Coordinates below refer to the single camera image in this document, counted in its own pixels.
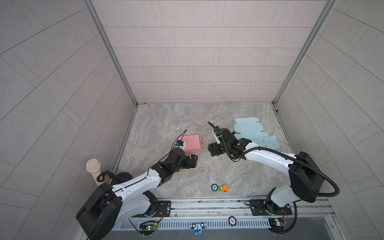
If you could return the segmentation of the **pink paper box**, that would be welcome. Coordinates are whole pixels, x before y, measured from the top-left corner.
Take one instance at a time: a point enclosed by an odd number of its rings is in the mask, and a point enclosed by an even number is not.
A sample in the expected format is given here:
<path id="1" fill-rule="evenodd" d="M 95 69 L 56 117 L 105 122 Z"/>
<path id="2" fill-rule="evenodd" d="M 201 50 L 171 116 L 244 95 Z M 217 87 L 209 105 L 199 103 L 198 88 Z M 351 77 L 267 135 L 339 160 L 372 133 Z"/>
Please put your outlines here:
<path id="1" fill-rule="evenodd" d="M 185 143 L 185 153 L 186 154 L 195 154 L 202 151 L 202 139 L 201 135 L 188 135 L 182 138 L 182 141 Z"/>

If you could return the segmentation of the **light blue paper box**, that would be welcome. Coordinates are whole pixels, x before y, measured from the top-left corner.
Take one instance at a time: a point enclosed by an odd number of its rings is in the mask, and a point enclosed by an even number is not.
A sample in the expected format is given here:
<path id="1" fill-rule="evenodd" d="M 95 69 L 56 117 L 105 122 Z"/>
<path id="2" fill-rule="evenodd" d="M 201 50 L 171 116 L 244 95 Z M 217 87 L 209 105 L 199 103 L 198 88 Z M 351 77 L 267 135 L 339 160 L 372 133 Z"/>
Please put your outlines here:
<path id="1" fill-rule="evenodd" d="M 258 118 L 235 119 L 234 130 L 237 140 L 248 139 L 262 147 L 273 150 L 280 148 L 276 136 L 269 136 L 268 133 L 264 131 L 264 127 Z"/>

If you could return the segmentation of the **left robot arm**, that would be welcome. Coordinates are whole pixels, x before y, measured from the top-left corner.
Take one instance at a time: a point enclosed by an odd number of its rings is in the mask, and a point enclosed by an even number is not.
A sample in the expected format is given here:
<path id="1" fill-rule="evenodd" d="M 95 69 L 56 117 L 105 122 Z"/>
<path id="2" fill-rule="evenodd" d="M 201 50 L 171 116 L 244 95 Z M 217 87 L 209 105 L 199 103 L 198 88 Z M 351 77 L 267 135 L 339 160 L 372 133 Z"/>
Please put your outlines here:
<path id="1" fill-rule="evenodd" d="M 144 174 L 118 184 L 103 183 L 87 199 L 76 219 L 89 240 L 103 239 L 116 223 L 136 215 L 152 215 L 158 199 L 151 193 L 181 169 L 197 166 L 198 156 L 187 156 L 183 149 L 172 149 L 167 158 Z"/>

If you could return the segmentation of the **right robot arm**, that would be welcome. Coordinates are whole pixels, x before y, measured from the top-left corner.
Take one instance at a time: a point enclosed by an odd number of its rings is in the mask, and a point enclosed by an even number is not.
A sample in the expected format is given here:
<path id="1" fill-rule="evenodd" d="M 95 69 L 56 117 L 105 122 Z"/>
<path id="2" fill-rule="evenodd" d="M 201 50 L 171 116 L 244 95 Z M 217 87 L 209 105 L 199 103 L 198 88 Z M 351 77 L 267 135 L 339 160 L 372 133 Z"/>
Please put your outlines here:
<path id="1" fill-rule="evenodd" d="M 273 188 L 257 208 L 269 215 L 279 215 L 291 203 L 313 203 L 317 197 L 336 197 L 339 186 L 324 174 L 313 159 L 304 152 L 297 155 L 262 147 L 248 139 L 237 139 L 226 128 L 213 127 L 215 143 L 209 145 L 212 156 L 226 154 L 233 162 L 249 160 L 261 163 L 289 177 L 288 183 Z"/>

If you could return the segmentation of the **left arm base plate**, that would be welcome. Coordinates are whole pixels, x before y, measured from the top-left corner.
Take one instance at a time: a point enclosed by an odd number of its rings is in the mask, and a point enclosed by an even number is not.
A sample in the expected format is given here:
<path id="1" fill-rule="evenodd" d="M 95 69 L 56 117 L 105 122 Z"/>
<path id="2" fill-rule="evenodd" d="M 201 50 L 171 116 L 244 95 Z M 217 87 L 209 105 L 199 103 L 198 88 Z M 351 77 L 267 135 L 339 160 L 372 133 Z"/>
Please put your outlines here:
<path id="1" fill-rule="evenodd" d="M 156 207 L 151 205 L 146 213 L 142 214 L 142 217 L 146 218 L 160 218 L 169 217 L 171 214 L 171 201 L 158 201 Z"/>

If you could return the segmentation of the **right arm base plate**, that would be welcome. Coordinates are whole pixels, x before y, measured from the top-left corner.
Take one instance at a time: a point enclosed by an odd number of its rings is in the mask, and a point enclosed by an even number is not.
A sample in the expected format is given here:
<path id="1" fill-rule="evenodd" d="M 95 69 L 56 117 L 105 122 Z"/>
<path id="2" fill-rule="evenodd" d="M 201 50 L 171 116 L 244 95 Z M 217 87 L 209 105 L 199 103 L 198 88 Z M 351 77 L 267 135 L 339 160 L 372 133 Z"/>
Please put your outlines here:
<path id="1" fill-rule="evenodd" d="M 251 208 L 253 216 L 290 216 L 293 214 L 289 205 L 279 207 L 272 201 L 266 202 L 261 199 L 249 200 L 248 206 Z"/>

